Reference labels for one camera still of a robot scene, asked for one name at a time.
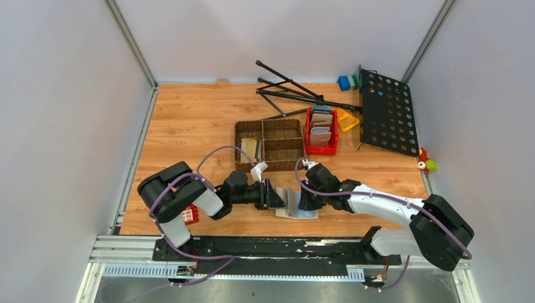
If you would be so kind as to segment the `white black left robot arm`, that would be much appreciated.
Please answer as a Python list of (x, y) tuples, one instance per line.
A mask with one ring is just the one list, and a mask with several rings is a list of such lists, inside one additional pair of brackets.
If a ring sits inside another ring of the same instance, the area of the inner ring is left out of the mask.
[(213, 220), (219, 220), (232, 211), (233, 205), (253, 204), (258, 210), (286, 206), (269, 179), (249, 184), (247, 174), (236, 170), (211, 189), (186, 162), (178, 162), (141, 181), (137, 192), (168, 242), (169, 253), (179, 261), (189, 259), (193, 253), (191, 233), (182, 218), (187, 207), (194, 205)]

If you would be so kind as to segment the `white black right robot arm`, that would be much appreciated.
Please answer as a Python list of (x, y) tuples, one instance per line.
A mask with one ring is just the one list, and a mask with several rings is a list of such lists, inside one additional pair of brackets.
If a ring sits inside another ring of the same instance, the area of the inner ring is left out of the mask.
[(318, 210), (329, 205), (399, 226), (371, 227), (360, 246), (364, 261), (374, 264), (384, 256), (421, 256), (441, 270), (453, 271), (460, 260), (473, 258), (468, 245), (474, 230), (442, 196), (407, 198), (372, 189), (359, 181), (340, 181), (324, 165), (306, 158), (297, 160), (294, 172), (299, 169), (305, 170), (305, 179), (297, 180), (302, 190), (301, 209)]

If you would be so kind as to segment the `brown wicker divided basket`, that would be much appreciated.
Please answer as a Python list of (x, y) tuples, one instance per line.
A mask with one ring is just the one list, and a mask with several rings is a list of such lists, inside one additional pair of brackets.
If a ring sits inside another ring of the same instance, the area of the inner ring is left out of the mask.
[(303, 127), (298, 119), (237, 121), (234, 138), (238, 148), (242, 138), (262, 141), (262, 161), (268, 164), (267, 172), (291, 171), (297, 160), (306, 156)]

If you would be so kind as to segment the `white card holder wallet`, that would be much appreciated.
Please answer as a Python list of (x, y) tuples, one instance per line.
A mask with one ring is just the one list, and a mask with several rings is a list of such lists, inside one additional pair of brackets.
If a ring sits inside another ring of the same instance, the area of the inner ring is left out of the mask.
[(286, 203), (284, 208), (275, 209), (275, 216), (280, 218), (294, 219), (294, 220), (313, 220), (318, 219), (319, 212), (301, 210), (298, 207), (300, 202), (301, 192), (295, 191), (291, 188), (276, 188), (277, 194)]

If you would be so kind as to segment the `gold credit cards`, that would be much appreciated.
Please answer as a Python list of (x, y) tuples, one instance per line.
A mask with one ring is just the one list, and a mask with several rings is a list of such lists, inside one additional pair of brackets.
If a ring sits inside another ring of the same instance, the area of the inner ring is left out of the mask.
[(242, 138), (240, 149), (254, 162), (262, 161), (262, 141), (255, 138)]

